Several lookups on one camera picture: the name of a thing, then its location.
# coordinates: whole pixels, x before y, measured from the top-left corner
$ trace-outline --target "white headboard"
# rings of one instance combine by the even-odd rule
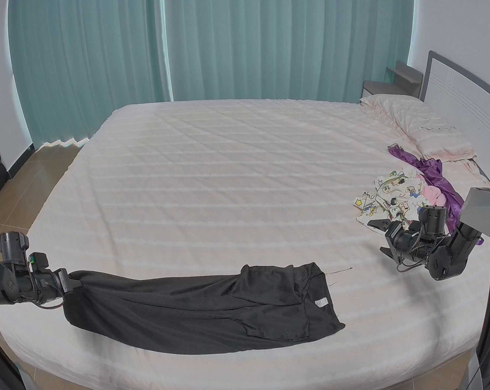
[[[431,50],[420,99],[468,137],[490,180],[490,85]]]

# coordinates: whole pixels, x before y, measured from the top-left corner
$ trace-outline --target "curtain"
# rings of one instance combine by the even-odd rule
[[[358,102],[407,62],[414,0],[165,0],[175,100]]]
[[[9,0],[12,68],[28,130],[91,137],[127,104],[170,100],[163,0]]]

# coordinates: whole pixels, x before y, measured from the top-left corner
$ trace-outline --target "purple garment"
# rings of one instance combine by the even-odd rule
[[[447,199],[447,228],[451,232],[458,224],[458,217],[463,205],[462,197],[455,191],[449,181],[442,176],[442,162],[435,159],[417,159],[413,154],[406,152],[399,145],[388,146],[390,152],[396,158],[415,166],[424,174],[425,182],[428,185],[436,186],[442,191]]]

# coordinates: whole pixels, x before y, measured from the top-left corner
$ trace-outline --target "bed sheet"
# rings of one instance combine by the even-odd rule
[[[375,177],[403,166],[387,152],[395,142],[418,155],[387,116],[357,104],[123,107],[55,186],[28,233],[30,252],[46,253],[52,269],[134,279],[316,262],[332,273],[346,328],[288,348],[161,354],[75,328],[62,309],[20,304],[0,306],[1,333],[22,360],[97,390],[373,390],[423,372],[477,342],[490,240],[456,278],[396,271],[379,251],[384,238],[355,220],[352,205]],[[444,172],[463,197],[487,186],[468,161]]]

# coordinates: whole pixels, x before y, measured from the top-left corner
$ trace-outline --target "floor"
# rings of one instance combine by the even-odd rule
[[[20,231],[27,233],[55,184],[66,172],[79,151],[76,146],[44,147],[34,153],[15,177],[0,192],[0,233]],[[0,346],[7,355],[25,368],[42,390],[86,390],[20,361],[8,347],[0,333]],[[385,390],[453,390],[456,389],[469,360],[469,353],[461,354]]]

